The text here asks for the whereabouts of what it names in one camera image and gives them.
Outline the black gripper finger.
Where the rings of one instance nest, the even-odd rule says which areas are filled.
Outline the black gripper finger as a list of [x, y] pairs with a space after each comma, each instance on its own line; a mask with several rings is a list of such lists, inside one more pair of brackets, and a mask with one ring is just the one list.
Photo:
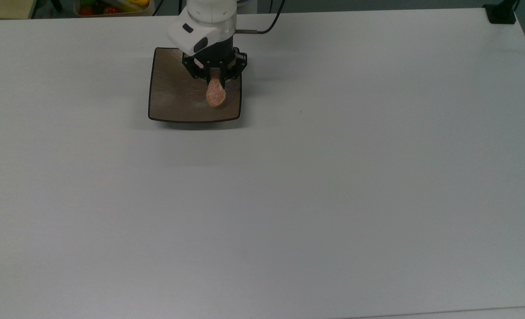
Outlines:
[[236, 80], [247, 67], [248, 55], [246, 53], [232, 53], [222, 60], [222, 82]]
[[211, 80], [210, 67], [204, 67], [196, 58], [184, 58], [183, 66], [194, 79]]

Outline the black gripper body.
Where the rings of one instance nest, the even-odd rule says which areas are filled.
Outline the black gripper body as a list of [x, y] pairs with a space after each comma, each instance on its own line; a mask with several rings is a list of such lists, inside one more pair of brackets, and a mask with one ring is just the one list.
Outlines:
[[218, 70], [219, 80], [222, 81], [222, 60], [232, 53], [244, 52], [240, 52], [239, 48], [233, 46], [233, 38], [231, 37], [224, 42], [206, 47], [193, 56], [183, 53], [182, 64], [184, 58], [196, 58], [204, 67], [210, 67], [210, 74], [212, 74], [212, 70]]

